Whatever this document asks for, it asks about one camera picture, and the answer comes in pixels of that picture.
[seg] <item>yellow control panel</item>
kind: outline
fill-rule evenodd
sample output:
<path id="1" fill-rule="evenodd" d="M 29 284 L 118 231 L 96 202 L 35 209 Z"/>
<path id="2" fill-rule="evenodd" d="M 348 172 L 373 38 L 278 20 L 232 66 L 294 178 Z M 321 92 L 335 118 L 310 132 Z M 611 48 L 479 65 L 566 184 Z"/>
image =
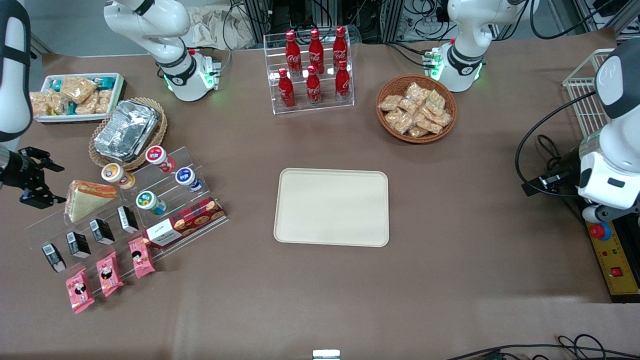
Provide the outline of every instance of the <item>yellow control panel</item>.
<path id="1" fill-rule="evenodd" d="M 609 293 L 611 295 L 640 293 L 613 225 L 610 222 L 601 224 L 587 222 L 586 224 L 600 268 L 609 287 Z"/>

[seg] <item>white cloth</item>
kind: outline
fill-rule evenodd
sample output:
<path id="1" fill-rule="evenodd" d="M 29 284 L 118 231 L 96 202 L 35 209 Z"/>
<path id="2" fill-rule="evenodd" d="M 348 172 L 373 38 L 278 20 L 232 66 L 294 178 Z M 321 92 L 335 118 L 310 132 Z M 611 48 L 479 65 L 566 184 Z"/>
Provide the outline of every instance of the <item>white cloth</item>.
<path id="1" fill-rule="evenodd" d="M 249 29 L 249 19 L 235 6 L 229 12 L 229 4 L 211 4 L 194 6 L 189 9 L 191 26 L 193 27 L 193 43 L 196 46 L 213 46 L 217 49 L 227 49 L 225 40 L 231 50 L 242 49 L 255 44 Z M 225 26 L 225 36 L 222 37 L 222 27 Z"/>

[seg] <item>red emergency stop button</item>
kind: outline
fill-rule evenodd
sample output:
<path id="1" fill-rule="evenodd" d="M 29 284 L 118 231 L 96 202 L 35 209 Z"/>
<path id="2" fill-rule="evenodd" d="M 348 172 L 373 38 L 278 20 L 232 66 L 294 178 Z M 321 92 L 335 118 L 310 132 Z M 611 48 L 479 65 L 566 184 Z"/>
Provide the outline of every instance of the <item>red emergency stop button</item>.
<path id="1" fill-rule="evenodd" d="M 622 269 L 621 268 L 611 268 L 611 275 L 613 275 L 613 277 L 622 276 Z"/>
<path id="2" fill-rule="evenodd" d="M 611 228 L 603 222 L 593 224 L 589 227 L 589 234 L 596 239 L 607 241 L 611 237 Z"/>

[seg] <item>clear acrylic stand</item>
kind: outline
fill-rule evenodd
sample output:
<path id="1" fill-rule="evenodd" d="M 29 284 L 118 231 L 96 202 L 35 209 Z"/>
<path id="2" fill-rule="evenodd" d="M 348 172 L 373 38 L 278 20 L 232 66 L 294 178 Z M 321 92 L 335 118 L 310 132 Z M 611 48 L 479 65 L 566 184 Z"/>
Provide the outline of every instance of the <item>clear acrylic stand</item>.
<path id="1" fill-rule="evenodd" d="M 287 39 L 285 34 L 269 34 L 264 35 L 264 59 L 267 63 L 267 80 L 269 81 L 269 91 L 271 92 L 271 105 L 273 114 L 293 113 L 296 111 L 318 110 L 327 108 L 339 108 L 343 106 L 353 106 L 355 104 L 354 84 L 353 84 L 353 63 L 351 62 L 351 39 L 349 38 L 348 27 L 344 38 L 347 42 L 347 71 L 349 72 L 349 92 L 350 97 L 347 102 L 338 102 L 335 99 L 335 72 L 333 68 L 333 42 L 335 41 L 335 28 L 320 29 L 320 41 L 324 47 L 324 74 L 319 74 L 320 87 L 322 93 L 322 103 L 318 106 L 311 107 L 307 101 L 307 67 L 309 62 L 309 42 L 311 41 L 310 30 L 301 30 L 296 32 L 296 41 L 300 47 L 300 58 L 302 60 L 303 76 L 301 78 L 292 78 L 293 92 L 296 96 L 296 107 L 287 110 L 282 98 L 280 97 L 280 89 L 278 88 L 278 80 L 280 75 L 278 69 L 286 68 L 287 57 L 285 55 L 285 45 Z"/>
<path id="2" fill-rule="evenodd" d="M 136 177 L 136 184 L 133 188 L 120 190 L 116 199 L 112 200 L 97 211 L 94 211 L 87 217 L 84 217 L 82 220 L 78 221 L 78 223 L 69 225 L 65 224 L 64 209 L 61 209 L 60 211 L 27 227 L 26 232 L 29 248 L 31 250 L 39 251 L 42 255 L 42 261 L 46 261 L 44 253 L 42 253 L 42 246 L 47 243 L 54 244 L 67 266 L 66 270 L 58 273 L 65 279 L 72 277 L 76 272 L 80 271 L 80 269 L 86 267 L 86 274 L 90 280 L 90 286 L 94 296 L 102 294 L 95 264 L 99 260 L 104 259 L 110 253 L 114 251 L 116 252 L 120 277 L 123 280 L 130 277 L 134 274 L 134 270 L 131 253 L 129 251 L 129 241 L 141 237 L 146 228 L 156 225 L 173 215 L 179 214 L 183 209 L 187 209 L 203 199 L 211 197 L 218 202 L 213 197 L 211 189 L 202 177 L 202 172 L 200 171 L 202 165 L 185 147 L 182 147 L 169 155 L 175 160 L 176 164 L 176 167 L 173 169 L 171 174 L 162 172 L 155 165 L 147 165 L 135 171 L 133 174 Z M 175 172 L 181 167 L 191 168 L 194 170 L 194 173 L 198 178 L 202 180 L 202 189 L 200 189 L 200 191 L 192 193 L 187 190 L 186 186 L 178 185 L 175 181 Z M 166 202 L 167 210 L 164 214 L 161 216 L 154 215 L 151 211 L 139 209 L 135 205 L 136 196 L 143 190 L 150 190 Z M 117 209 L 123 205 L 131 209 L 136 215 L 138 231 L 134 234 L 127 233 L 120 226 Z M 109 224 L 109 228 L 113 232 L 113 236 L 116 240 L 113 244 L 103 245 L 95 241 L 91 228 L 89 227 L 89 222 L 95 218 L 104 220 Z M 203 234 L 208 233 L 219 225 L 224 224 L 226 221 L 228 221 L 228 218 L 226 215 L 223 215 L 203 227 L 198 228 L 197 231 L 178 239 L 176 242 L 171 243 L 162 249 L 150 247 L 154 263 L 201 237 Z M 70 233 L 71 231 L 75 231 L 76 233 L 82 234 L 86 237 L 91 250 L 91 255 L 87 258 L 81 259 L 70 254 L 66 236 L 67 233 Z"/>

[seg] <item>bottle cap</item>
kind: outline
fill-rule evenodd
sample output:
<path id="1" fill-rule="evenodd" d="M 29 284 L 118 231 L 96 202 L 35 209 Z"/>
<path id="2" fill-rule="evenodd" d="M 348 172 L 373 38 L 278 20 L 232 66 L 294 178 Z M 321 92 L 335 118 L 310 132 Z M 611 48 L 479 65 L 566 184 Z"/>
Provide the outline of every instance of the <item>bottle cap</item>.
<path id="1" fill-rule="evenodd" d="M 156 195 L 150 191 L 143 191 L 138 194 L 136 198 L 136 205 L 142 210 L 150 210 L 152 209 L 156 203 L 158 202 L 158 198 Z"/>
<path id="2" fill-rule="evenodd" d="M 117 183 L 124 175 L 122 167 L 116 163 L 110 163 L 102 168 L 102 178 L 110 183 Z"/>
<path id="3" fill-rule="evenodd" d="M 166 151 L 161 146 L 154 145 L 147 149 L 145 158 L 150 164 L 158 165 L 166 160 Z"/>
<path id="4" fill-rule="evenodd" d="M 195 180 L 193 170 L 183 167 L 175 173 L 175 180 L 180 185 L 189 186 Z"/>

